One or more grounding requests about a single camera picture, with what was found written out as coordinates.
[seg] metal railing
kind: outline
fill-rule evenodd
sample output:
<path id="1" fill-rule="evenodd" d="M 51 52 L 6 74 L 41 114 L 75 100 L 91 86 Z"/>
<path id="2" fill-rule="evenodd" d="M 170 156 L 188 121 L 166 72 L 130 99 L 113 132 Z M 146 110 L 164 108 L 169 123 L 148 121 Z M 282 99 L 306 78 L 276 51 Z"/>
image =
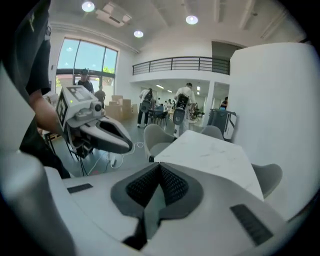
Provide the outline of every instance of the metal railing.
<path id="1" fill-rule="evenodd" d="M 132 75 L 169 70 L 198 70 L 230 75 L 230 61 L 198 56 L 161 58 L 133 65 Z"/>

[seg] ceiling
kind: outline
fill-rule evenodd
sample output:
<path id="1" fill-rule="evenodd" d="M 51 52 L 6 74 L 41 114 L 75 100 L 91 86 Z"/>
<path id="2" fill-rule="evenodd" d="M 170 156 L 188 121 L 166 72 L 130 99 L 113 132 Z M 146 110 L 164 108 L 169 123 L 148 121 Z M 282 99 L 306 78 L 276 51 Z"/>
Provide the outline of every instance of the ceiling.
<path id="1" fill-rule="evenodd" d="M 209 81 L 206 80 L 192 80 L 192 79 L 161 79 L 161 80 L 148 80 L 132 83 L 135 86 L 142 88 L 152 88 L 157 92 L 167 90 L 172 91 L 173 94 L 177 92 L 177 90 L 181 87 L 186 86 L 187 83 L 192 83 L 192 90 L 194 91 L 195 96 L 206 97 L 209 92 Z M 199 95 L 197 95 L 197 86 L 200 86 Z M 213 97 L 217 99 L 223 99 L 229 94 L 229 85 L 223 83 L 216 83 L 214 85 Z"/>
<path id="2" fill-rule="evenodd" d="M 109 0 L 91 0 L 102 10 Z M 113 0 L 132 19 L 122 27 L 97 19 L 81 9 L 82 0 L 52 0 L 50 22 L 72 24 L 108 35 L 137 51 L 157 35 L 183 33 L 205 40 L 252 46 L 275 42 L 298 42 L 304 32 L 273 0 Z M 191 26 L 187 15 L 196 15 Z M 135 38 L 141 30 L 144 37 Z"/>

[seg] floor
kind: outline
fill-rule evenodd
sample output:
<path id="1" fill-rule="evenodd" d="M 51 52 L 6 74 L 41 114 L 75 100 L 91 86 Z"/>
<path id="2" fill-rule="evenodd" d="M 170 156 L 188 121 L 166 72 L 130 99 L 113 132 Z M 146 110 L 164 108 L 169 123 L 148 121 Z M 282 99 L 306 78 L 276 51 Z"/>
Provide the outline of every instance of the floor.
<path id="1" fill-rule="evenodd" d="M 127 119 L 122 121 L 121 123 L 126 128 L 126 130 L 129 132 L 129 135 L 131 136 L 132 143 L 138 143 L 144 141 L 144 127 L 137 127 L 137 116 L 134 116 L 132 119 Z M 200 132 L 202 130 L 202 127 L 200 127 L 201 124 L 201 118 L 195 123 L 189 124 L 189 129 L 195 132 Z M 167 119 L 167 125 L 163 126 L 166 133 L 173 135 L 174 134 L 174 128 L 175 125 L 171 120 Z M 73 155 L 71 156 L 68 152 L 66 142 L 62 137 L 57 138 L 52 141 L 53 147 L 55 149 L 56 154 L 61 159 L 64 167 L 72 173 L 75 177 L 82 176 L 81 171 L 81 165 L 80 162 L 76 159 L 76 157 Z M 101 159 L 97 162 L 96 166 L 93 168 L 93 170 L 90 172 L 90 175 L 95 175 L 99 173 L 104 172 L 114 172 L 116 170 L 129 170 L 130 168 L 136 168 L 138 166 L 143 165 L 144 163 L 147 163 L 147 158 L 145 156 L 145 149 L 143 147 L 139 148 L 138 146 L 135 146 L 134 153 L 131 151 L 128 155 L 125 155 L 123 157 L 123 163 L 122 162 L 122 155 L 120 154 L 114 154 L 94 149 L 93 154 L 89 154 L 85 159 L 83 159 L 83 165 L 88 173 L 96 161 L 101 157 Z M 115 156 L 116 163 L 114 165 L 114 168 L 111 167 L 108 158 L 112 158 L 112 156 Z"/>
<path id="2" fill-rule="evenodd" d="M 132 119 L 124 120 L 121 123 L 127 129 L 131 136 L 132 143 L 138 143 L 144 141 L 144 127 L 137 127 L 137 116 L 134 116 Z M 189 124 L 189 129 L 195 132 L 200 132 L 202 130 L 201 118 Z M 167 119 L 167 125 L 164 127 L 165 132 L 168 134 L 174 134 L 174 123 L 172 120 Z M 64 167 L 72 173 L 75 177 L 82 176 L 80 161 L 76 159 L 73 155 L 71 156 L 68 152 L 66 142 L 63 138 L 57 138 L 52 141 L 53 147 L 55 149 L 56 154 L 60 157 Z M 145 149 L 143 147 L 135 147 L 134 151 L 131 151 L 131 154 L 125 155 L 122 157 L 120 154 L 110 154 L 110 158 L 112 156 L 116 157 L 116 163 L 114 168 L 111 167 L 109 163 L 109 153 L 94 149 L 93 154 L 89 154 L 85 159 L 83 159 L 83 165 L 87 173 L 93 168 L 94 164 L 100 158 L 100 160 L 96 163 L 95 167 L 89 173 L 89 175 L 98 175 L 99 173 L 105 172 L 116 172 L 116 171 L 130 171 L 132 169 L 139 168 L 139 166 L 146 164 L 147 158 L 145 156 Z M 153 194 L 152 199 L 149 204 L 145 208 L 144 211 L 144 219 L 145 219 L 145 228 L 147 238 L 151 239 L 152 236 L 158 229 L 157 220 L 158 220 L 158 212 L 160 209 L 164 208 L 165 198 L 162 192 L 161 187 L 159 186 L 155 193 Z"/>

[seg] gray chair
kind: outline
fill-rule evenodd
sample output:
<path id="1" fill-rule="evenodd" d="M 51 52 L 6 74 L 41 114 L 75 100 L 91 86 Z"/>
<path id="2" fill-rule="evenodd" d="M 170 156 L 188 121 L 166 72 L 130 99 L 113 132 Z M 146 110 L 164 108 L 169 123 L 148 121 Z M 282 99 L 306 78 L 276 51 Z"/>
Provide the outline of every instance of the gray chair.
<path id="1" fill-rule="evenodd" d="M 252 167 L 260 184 L 263 197 L 266 198 L 279 185 L 282 179 L 282 169 L 275 163 L 264 166 L 252 164 Z"/>
<path id="2" fill-rule="evenodd" d="M 165 133 L 165 131 L 156 124 L 149 124 L 143 133 L 143 143 L 145 156 L 149 162 L 154 161 L 154 157 L 168 147 L 175 137 Z"/>
<path id="3" fill-rule="evenodd" d="M 223 137 L 220 129 L 216 126 L 208 125 L 201 131 L 201 133 L 204 135 L 207 135 L 207 136 L 224 141 L 224 137 Z"/>

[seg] black rubber pad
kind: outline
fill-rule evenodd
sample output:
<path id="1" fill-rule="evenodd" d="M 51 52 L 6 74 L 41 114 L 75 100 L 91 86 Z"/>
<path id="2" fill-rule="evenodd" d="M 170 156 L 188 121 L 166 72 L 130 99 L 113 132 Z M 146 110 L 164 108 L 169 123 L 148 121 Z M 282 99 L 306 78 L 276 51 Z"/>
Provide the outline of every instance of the black rubber pad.
<path id="1" fill-rule="evenodd" d="M 270 230 L 244 204 L 232 206 L 230 210 L 256 246 L 261 245 L 273 236 Z"/>
<path id="2" fill-rule="evenodd" d="M 80 192 L 82 190 L 87 190 L 91 188 L 93 188 L 93 186 L 89 183 L 86 183 L 78 186 L 68 187 L 67 190 L 69 191 L 70 194 L 72 194 L 72 193 Z"/>

